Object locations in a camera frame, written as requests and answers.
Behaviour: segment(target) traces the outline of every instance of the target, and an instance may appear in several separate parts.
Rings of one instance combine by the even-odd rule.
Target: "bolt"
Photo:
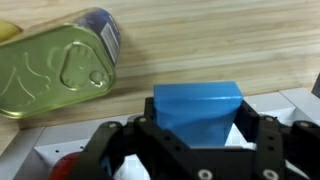
[[[201,180],[212,180],[212,173],[207,169],[201,169],[198,172],[198,176]]]
[[[263,171],[263,176],[267,179],[267,180],[278,180],[279,179],[279,175],[271,169],[265,169]]]
[[[310,127],[310,125],[306,122],[301,122],[300,125],[303,127]]]
[[[272,122],[273,118],[272,117],[266,117],[266,120],[269,121],[269,122]]]
[[[115,123],[112,123],[109,125],[109,128],[115,128],[115,127],[117,127],[117,125]]]
[[[140,122],[146,122],[147,119],[146,119],[145,117],[141,117],[141,118],[139,119],[139,121],[140,121]]]

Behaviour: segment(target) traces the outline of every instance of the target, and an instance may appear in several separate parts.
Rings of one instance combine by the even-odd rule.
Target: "red object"
[[[81,152],[71,153],[61,158],[53,167],[49,180],[65,180]]]

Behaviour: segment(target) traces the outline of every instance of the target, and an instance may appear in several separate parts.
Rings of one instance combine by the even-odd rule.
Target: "wooden table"
[[[0,118],[0,151],[18,129],[141,112],[154,84],[236,81],[252,95],[310,88],[320,71],[317,0],[0,0],[0,17],[28,28],[94,6],[122,34],[115,89],[36,117]]]

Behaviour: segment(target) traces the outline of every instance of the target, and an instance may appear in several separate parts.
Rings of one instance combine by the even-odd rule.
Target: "blue block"
[[[234,82],[155,85],[155,120],[190,147],[224,146],[242,99]]]

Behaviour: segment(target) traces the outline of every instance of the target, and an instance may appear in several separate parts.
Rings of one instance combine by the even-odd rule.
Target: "green tin can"
[[[107,94],[119,49],[100,8],[26,29],[0,44],[0,113],[20,119]]]

